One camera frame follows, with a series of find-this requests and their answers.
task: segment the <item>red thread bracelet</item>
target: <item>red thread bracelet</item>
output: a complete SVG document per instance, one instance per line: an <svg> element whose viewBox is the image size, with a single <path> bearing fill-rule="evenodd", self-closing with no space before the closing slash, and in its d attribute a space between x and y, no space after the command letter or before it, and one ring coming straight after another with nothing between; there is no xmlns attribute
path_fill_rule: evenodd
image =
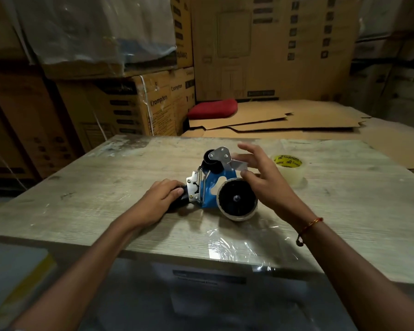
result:
<svg viewBox="0 0 414 331"><path fill-rule="evenodd" d="M302 235L309 229L311 228L314 224L316 224L317 222L323 222L324 219L322 217L319 217L318 219L315 219L313 222L311 222L309 225L307 225L305 228L302 229L302 231L299 233L298 235L298 239L296 239L296 245L298 245L299 247L304 246L304 243L302 241L300 241L299 239L302 238Z"/></svg>

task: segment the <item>wooden table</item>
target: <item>wooden table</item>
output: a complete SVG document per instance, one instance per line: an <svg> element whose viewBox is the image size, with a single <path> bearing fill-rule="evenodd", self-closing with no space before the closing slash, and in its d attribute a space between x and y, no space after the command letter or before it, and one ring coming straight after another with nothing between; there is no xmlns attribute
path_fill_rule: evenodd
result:
<svg viewBox="0 0 414 331"><path fill-rule="evenodd" d="M414 284L414 174L361 141L246 141L307 161L299 196L388 278ZM238 151L237 139L115 136L0 207L0 241L77 256L154 181L185 181L204 152L219 146ZM219 269L270 266L298 278L321 273L295 239L261 204L243 223L189 209L166 214L121 256Z"/></svg>

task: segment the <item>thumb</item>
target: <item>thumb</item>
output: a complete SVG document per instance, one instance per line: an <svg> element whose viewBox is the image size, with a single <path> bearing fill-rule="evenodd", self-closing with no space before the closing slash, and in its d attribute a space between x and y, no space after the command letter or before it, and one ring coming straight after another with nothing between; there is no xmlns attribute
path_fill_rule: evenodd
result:
<svg viewBox="0 0 414 331"><path fill-rule="evenodd" d="M248 170L241 171L241 177L244 181L247 181L248 184L253 188L256 184L259 183L260 178L258 178L253 172Z"/></svg>
<svg viewBox="0 0 414 331"><path fill-rule="evenodd" d="M184 193L184 189L176 188L170 191L169 195L166 196L164 201L166 204L170 205L173 201L175 201L178 197L180 197Z"/></svg>

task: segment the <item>yellow tape core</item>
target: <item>yellow tape core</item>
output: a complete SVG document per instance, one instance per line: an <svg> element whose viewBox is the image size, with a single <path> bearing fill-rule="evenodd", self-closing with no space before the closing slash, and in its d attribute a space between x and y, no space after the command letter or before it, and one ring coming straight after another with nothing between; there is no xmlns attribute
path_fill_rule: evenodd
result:
<svg viewBox="0 0 414 331"><path fill-rule="evenodd" d="M289 168L297 168L299 166L302 166L302 161L300 161L296 157L292 156L276 156L274 158L275 164L282 166L282 167L289 167Z"/></svg>

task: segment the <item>tape dispenser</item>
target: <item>tape dispenser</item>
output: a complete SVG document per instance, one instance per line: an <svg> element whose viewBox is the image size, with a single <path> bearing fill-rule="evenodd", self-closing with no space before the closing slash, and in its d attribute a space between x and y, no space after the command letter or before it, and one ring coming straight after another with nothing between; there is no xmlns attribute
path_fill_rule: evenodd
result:
<svg viewBox="0 0 414 331"><path fill-rule="evenodd" d="M186 179L184 193L169 207L169 211L193 203L201 208L219 208L229 219L237 222L251 218L256 212L258 200L250 185L236 176L236 171L247 169L247 163L232 160L230 151L224 146L209 150L203 162L192 176ZM226 181L216 195L211 194L220 177Z"/></svg>

